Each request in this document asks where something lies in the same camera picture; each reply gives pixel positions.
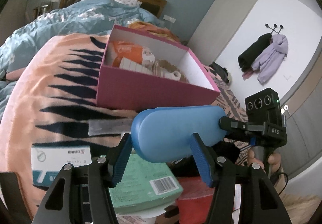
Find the purple jacket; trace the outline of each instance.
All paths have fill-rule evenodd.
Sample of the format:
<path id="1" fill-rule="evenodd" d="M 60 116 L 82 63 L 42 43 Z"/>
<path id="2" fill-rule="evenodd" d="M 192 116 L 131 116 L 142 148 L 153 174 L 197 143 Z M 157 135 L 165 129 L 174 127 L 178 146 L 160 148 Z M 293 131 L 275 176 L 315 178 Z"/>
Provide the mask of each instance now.
<path id="1" fill-rule="evenodd" d="M 257 78 L 260 84 L 264 84 L 274 75 L 289 49 L 286 36 L 276 34 L 272 36 L 272 40 L 273 43 L 264 49 L 252 64 L 254 71 L 260 69 Z"/>

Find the blue gripper pad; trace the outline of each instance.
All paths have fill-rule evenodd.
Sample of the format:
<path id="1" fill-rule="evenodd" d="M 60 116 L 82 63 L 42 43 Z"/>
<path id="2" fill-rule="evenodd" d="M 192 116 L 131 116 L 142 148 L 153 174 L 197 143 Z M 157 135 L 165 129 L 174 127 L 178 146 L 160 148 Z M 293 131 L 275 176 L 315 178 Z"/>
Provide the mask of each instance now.
<path id="1" fill-rule="evenodd" d="M 190 148 L 202 181 L 212 188 L 214 180 L 211 170 L 215 167 L 215 162 L 208 151 L 208 147 L 204 145 L 199 135 L 194 133 L 190 138 Z"/>
<path id="2" fill-rule="evenodd" d="M 110 157 L 108 166 L 113 167 L 112 184 L 115 186 L 122 180 L 125 167 L 131 155 L 132 147 L 131 135 L 127 133 L 123 136 L 117 147 L 110 149 L 115 149 L 111 155 L 108 155 L 108 157 Z"/>
<path id="3" fill-rule="evenodd" d="M 218 122 L 225 115 L 223 109 L 211 105 L 145 110 L 131 126 L 134 150 L 152 163 L 191 156 L 191 134 L 197 132 L 206 146 L 213 146 L 226 135 Z"/>

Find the beige sleeve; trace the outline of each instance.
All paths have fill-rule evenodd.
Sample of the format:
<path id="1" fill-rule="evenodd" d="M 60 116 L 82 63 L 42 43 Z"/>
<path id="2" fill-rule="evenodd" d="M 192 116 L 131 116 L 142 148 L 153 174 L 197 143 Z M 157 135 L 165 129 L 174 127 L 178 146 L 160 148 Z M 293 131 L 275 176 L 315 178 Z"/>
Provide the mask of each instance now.
<path id="1" fill-rule="evenodd" d="M 280 193 L 284 186 L 285 176 L 280 175 L 274 187 Z M 321 202 L 321 199 L 315 195 L 301 197 L 294 194 L 285 194 L 284 191 L 281 193 L 280 198 L 289 214 L 292 224 L 306 224 Z"/>

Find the green box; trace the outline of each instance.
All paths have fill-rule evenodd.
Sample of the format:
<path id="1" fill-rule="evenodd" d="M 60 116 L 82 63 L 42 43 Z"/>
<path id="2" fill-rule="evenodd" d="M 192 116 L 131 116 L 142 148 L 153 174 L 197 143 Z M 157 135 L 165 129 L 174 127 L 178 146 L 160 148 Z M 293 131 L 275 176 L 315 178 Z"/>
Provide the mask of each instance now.
<path id="1" fill-rule="evenodd" d="M 122 181 L 109 189 L 115 213 L 129 214 L 175 201 L 183 188 L 165 163 L 131 154 Z"/>

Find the red box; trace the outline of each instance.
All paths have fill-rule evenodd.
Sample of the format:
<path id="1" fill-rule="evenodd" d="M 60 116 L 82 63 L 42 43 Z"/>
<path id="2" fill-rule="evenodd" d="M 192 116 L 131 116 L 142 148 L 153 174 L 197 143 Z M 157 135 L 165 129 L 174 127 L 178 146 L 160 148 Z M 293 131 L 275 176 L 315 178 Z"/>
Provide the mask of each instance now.
<path id="1" fill-rule="evenodd" d="M 126 41 L 147 47 L 156 59 L 167 60 L 182 71 L 188 83 L 109 66 L 108 44 Z M 110 34 L 99 70 L 98 107 L 142 111 L 156 107 L 184 107 L 211 104 L 220 91 L 195 54 L 187 47 L 115 25 Z"/>

